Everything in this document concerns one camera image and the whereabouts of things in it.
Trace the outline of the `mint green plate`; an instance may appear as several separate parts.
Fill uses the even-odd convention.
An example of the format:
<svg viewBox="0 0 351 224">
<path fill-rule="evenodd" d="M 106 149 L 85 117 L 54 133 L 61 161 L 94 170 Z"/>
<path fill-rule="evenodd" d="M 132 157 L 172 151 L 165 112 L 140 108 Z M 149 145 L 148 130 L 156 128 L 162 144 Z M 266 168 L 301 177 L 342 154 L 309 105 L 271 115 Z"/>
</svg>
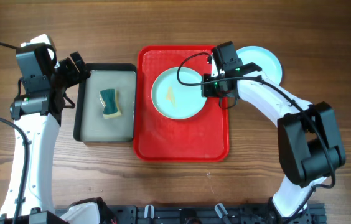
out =
<svg viewBox="0 0 351 224">
<path fill-rule="evenodd" d="M 206 104 L 200 86 L 182 85 L 177 79 L 178 68 L 162 72 L 151 88 L 155 109 L 166 118 L 181 120 L 195 116 Z"/>
</svg>

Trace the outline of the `green and yellow sponge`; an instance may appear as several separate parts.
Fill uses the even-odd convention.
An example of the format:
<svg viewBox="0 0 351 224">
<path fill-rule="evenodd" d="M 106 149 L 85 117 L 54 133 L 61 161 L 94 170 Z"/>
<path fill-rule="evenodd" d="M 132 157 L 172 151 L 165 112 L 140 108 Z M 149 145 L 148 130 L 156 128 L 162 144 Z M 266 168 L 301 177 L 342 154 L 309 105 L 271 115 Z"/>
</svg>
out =
<svg viewBox="0 0 351 224">
<path fill-rule="evenodd" d="M 116 89 L 105 89 L 100 91 L 100 101 L 103 105 L 103 118 L 111 119 L 121 116 Z"/>
</svg>

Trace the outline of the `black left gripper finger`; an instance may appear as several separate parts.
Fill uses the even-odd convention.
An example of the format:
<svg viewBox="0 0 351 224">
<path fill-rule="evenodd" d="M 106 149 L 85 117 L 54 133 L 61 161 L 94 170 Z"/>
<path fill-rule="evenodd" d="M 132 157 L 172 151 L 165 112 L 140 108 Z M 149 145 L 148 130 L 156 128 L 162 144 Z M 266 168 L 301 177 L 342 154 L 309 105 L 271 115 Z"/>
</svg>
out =
<svg viewBox="0 0 351 224">
<path fill-rule="evenodd" d="M 78 80 L 86 80 L 87 78 L 90 78 L 91 73 L 90 73 L 86 63 L 82 59 L 81 55 L 79 54 L 79 52 L 74 52 L 74 53 L 70 54 L 70 56 L 71 56 L 75 66 L 78 70 L 77 79 Z"/>
<path fill-rule="evenodd" d="M 67 78 L 68 82 L 82 82 L 84 80 L 78 80 L 77 75 L 78 75 L 78 70 L 71 58 L 66 59 L 66 66 L 65 66 L 67 72 L 65 77 Z"/>
</svg>

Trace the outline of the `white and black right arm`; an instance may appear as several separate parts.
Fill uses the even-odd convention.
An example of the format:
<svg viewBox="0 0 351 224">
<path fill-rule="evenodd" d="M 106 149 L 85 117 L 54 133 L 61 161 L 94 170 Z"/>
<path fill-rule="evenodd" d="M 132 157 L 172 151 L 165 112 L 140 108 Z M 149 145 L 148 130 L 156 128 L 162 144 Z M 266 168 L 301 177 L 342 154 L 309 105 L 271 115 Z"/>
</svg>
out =
<svg viewBox="0 0 351 224">
<path fill-rule="evenodd" d="M 212 64 L 204 76 L 211 90 L 249 102 L 278 129 L 279 163 L 285 174 L 272 204 L 282 221 L 297 218 L 318 188 L 332 188 L 335 171 L 345 164 L 345 150 L 335 113 L 326 102 L 302 100 L 272 81 L 255 63 L 240 67 Z"/>
</svg>

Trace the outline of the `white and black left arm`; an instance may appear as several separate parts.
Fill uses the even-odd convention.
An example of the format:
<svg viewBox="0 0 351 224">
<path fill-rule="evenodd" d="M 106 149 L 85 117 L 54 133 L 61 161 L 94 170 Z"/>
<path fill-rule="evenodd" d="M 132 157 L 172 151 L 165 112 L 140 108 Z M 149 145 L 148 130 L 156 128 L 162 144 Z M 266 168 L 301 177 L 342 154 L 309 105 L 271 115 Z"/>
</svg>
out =
<svg viewBox="0 0 351 224">
<path fill-rule="evenodd" d="M 24 94 L 17 94 L 11 105 L 12 126 L 16 134 L 14 160 L 6 198 L 0 209 L 0 223 L 27 223 L 33 213 L 53 214 L 52 166 L 55 142 L 64 108 L 74 102 L 67 88 L 85 81 L 90 72 L 78 52 L 57 66 L 47 54 L 18 52 Z"/>
</svg>

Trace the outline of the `light blue plate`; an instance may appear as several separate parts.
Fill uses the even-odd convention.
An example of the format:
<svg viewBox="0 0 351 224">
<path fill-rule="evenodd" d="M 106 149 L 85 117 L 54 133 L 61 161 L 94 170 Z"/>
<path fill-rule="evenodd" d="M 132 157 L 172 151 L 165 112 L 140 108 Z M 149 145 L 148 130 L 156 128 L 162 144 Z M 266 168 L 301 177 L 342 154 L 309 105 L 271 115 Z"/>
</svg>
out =
<svg viewBox="0 0 351 224">
<path fill-rule="evenodd" d="M 244 64 L 255 63 L 275 84 L 280 85 L 283 77 L 283 69 L 278 58 L 269 50 L 259 46 L 242 47 L 236 51 Z"/>
</svg>

